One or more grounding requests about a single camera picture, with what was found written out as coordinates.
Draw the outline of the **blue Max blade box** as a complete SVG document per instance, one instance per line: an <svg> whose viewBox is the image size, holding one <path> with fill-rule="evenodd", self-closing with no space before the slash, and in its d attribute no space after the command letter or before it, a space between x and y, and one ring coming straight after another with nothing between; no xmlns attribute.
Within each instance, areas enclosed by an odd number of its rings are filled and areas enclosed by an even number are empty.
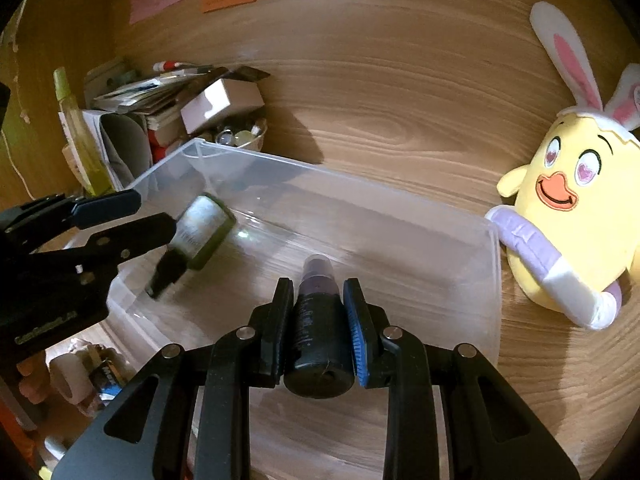
<svg viewBox="0 0 640 480"><path fill-rule="evenodd" d="M103 360L89 378L103 402L113 400L126 386L125 379L110 359Z"/></svg>

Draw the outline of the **dark green dropper bottle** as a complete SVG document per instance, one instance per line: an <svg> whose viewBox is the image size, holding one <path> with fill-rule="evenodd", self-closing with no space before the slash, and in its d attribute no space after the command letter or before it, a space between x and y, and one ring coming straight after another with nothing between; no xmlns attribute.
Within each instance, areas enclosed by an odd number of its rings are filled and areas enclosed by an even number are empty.
<svg viewBox="0 0 640 480"><path fill-rule="evenodd" d="M234 214L218 197L196 196L177 220L175 235L145 286L146 293L156 299L187 270L202 270L235 223Z"/></svg>

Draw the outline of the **purple black spray bottle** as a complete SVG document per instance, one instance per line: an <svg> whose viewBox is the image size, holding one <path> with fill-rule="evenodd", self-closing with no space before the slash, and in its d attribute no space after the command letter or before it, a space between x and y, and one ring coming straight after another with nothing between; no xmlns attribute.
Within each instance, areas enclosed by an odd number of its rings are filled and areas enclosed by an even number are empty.
<svg viewBox="0 0 640 480"><path fill-rule="evenodd" d="M296 396L331 399L355 381L352 335L331 261L308 257L291 322L290 360L284 384Z"/></svg>

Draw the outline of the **yellow green spray bottle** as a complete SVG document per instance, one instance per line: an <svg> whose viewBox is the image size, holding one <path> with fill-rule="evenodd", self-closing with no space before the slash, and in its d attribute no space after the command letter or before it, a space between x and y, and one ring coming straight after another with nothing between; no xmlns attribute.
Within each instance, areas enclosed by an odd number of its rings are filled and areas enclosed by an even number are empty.
<svg viewBox="0 0 640 480"><path fill-rule="evenodd" d="M61 124L67 139L64 153L70 160L70 168L77 169L80 182L89 195L113 193L114 188L98 144L85 121L76 96L70 90L64 67L58 67L53 72L53 80Z"/></svg>

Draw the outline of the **white folded paper booklets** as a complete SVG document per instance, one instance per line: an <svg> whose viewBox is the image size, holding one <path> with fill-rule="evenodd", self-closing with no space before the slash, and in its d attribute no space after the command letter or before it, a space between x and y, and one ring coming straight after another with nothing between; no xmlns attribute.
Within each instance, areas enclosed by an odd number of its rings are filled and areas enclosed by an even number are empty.
<svg viewBox="0 0 640 480"><path fill-rule="evenodd" d="M115 191L122 191L153 165L148 134L126 115L84 110L108 177Z"/></svg>

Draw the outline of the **clear plastic storage bin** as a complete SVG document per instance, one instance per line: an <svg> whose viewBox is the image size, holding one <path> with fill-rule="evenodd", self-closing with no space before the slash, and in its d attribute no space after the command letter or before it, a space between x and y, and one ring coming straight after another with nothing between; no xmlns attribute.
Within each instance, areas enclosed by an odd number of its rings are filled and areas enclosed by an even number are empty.
<svg viewBox="0 0 640 480"><path fill-rule="evenodd" d="M501 266L490 224L468 212L319 166L194 141L134 182L142 214L182 214L199 195L220 198L236 223L199 271L158 299L146 296L157 252L125 264L108 320L134 364L168 342L212 344L268 302L280 278L328 258L356 278L392 322L440 348L468 342L498 358Z"/></svg>

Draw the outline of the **stack of books and papers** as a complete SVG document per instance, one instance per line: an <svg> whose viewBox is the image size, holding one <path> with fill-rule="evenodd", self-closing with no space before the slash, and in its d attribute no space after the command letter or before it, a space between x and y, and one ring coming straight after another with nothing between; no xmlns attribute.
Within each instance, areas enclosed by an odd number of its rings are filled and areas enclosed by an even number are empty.
<svg viewBox="0 0 640 480"><path fill-rule="evenodd" d="M206 87L220 78L250 81L258 85L268 76L248 66L227 70L224 67L202 65L173 70L97 96L93 99L93 110L126 115L135 120L148 134L152 157L157 162L168 155L169 149L177 143L218 127L227 119L245 117L260 110L258 108L254 112L231 116L217 125L187 134L180 110Z"/></svg>

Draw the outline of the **white bowl of trinkets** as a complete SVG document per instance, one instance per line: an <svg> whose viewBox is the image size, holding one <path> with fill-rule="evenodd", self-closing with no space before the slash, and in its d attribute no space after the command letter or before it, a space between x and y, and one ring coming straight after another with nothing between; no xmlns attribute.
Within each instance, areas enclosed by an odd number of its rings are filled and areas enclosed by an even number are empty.
<svg viewBox="0 0 640 480"><path fill-rule="evenodd" d="M213 142L229 148L261 152L267 131L266 118L247 119L245 122L220 126L213 133Z"/></svg>

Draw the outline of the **red white marker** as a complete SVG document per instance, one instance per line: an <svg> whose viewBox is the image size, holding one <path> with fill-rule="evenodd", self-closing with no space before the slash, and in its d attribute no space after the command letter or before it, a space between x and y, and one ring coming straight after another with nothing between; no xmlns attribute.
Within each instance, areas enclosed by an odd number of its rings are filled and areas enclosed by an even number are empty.
<svg viewBox="0 0 640 480"><path fill-rule="evenodd" d="M195 64L188 62L162 61L154 63L152 70L155 73L172 72L173 70L183 70L184 68L194 68Z"/></svg>

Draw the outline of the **yellow chick plush toy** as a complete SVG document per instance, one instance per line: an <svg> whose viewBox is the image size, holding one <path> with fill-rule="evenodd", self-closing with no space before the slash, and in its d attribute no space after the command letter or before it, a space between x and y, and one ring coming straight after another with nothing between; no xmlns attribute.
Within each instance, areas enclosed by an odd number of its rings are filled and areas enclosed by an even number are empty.
<svg viewBox="0 0 640 480"><path fill-rule="evenodd" d="M618 280L639 276L639 66L627 65L603 102L565 14L539 1L529 21L576 103L556 115L528 164L501 177L504 202L485 217L530 300L604 330L623 303Z"/></svg>

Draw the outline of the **small white cardboard box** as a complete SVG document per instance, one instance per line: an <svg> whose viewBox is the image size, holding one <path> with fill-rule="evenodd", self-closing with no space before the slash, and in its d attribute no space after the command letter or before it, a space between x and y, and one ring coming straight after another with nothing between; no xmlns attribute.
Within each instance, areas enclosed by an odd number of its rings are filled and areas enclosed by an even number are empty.
<svg viewBox="0 0 640 480"><path fill-rule="evenodd" d="M265 105L258 85L220 78L180 110L187 134L217 125L231 116L254 112Z"/></svg>

